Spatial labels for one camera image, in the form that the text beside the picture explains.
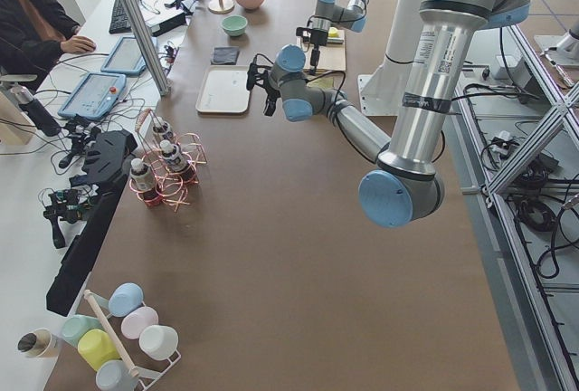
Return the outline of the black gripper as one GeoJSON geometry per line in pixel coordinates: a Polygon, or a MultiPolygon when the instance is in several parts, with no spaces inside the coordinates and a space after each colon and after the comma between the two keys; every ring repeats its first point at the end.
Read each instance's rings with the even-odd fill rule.
{"type": "Polygon", "coordinates": [[[264,104],[263,114],[272,116],[276,110],[276,102],[280,98],[280,90],[277,83],[271,80],[270,75],[264,79],[264,88],[267,92],[267,99],[264,104]]]}
{"type": "Polygon", "coordinates": [[[311,28],[309,31],[309,41],[314,46],[309,56],[309,74],[315,74],[318,69],[319,47],[326,46],[328,39],[328,30],[311,28]]]}

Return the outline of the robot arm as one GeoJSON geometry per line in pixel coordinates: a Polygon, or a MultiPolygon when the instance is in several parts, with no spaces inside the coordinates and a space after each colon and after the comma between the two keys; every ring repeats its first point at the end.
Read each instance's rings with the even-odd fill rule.
{"type": "Polygon", "coordinates": [[[317,0],[313,15],[308,20],[309,41],[313,44],[309,60],[309,73],[318,68],[320,47],[327,44],[329,29],[341,27],[360,33],[365,27],[369,0],[349,0],[346,6],[336,0],[317,0]]]}
{"type": "Polygon", "coordinates": [[[530,0],[419,0],[418,38],[408,48],[411,69],[394,132],[387,134],[357,110],[343,91],[315,87],[306,65],[318,53],[284,46],[273,64],[252,64],[249,86],[267,91],[265,114],[282,107],[292,122],[322,114],[347,141],[376,164],[358,187],[365,215],[383,227],[397,227],[436,211],[444,196],[433,152],[459,79],[471,39],[479,30],[518,24],[530,0]]]}

